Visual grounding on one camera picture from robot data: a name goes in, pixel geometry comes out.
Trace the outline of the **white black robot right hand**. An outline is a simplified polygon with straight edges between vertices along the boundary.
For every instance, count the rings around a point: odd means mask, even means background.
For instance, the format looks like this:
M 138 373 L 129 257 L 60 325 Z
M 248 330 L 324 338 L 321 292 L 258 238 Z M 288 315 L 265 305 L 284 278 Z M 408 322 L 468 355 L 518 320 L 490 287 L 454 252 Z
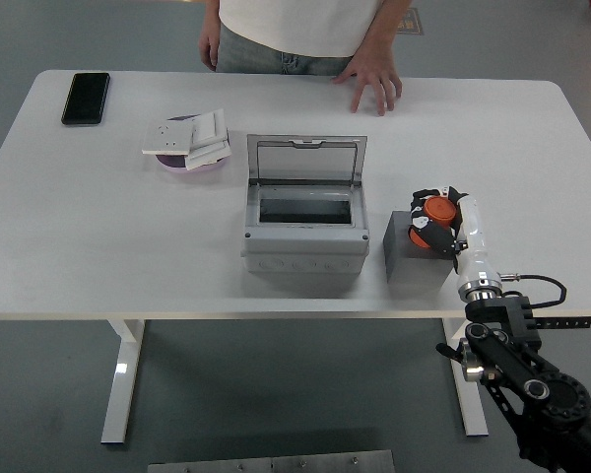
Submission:
M 410 240 L 453 261 L 458 294 L 465 302 L 502 294 L 499 274 L 488 262 L 488 249 L 477 201 L 452 186 L 413 193 Z

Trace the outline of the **person's left hand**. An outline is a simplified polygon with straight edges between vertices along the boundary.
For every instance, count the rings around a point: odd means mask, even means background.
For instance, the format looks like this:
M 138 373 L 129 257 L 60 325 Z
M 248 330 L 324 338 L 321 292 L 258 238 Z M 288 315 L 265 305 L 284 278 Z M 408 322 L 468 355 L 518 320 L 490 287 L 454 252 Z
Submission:
M 392 43 L 386 40 L 364 40 L 344 70 L 331 82 L 343 84 L 355 78 L 355 89 L 351 99 L 350 111 L 359 110 L 364 91 L 373 93 L 376 112 L 384 116 L 395 108 L 402 96 L 403 83 L 396 70 Z

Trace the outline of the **person's right hand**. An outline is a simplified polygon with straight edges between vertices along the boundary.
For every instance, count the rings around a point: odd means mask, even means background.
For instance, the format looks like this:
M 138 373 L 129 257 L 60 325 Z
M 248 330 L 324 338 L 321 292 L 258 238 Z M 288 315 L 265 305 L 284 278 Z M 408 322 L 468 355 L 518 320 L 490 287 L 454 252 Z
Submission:
M 217 70 L 221 26 L 204 25 L 199 35 L 198 51 L 201 62 L 211 71 Z

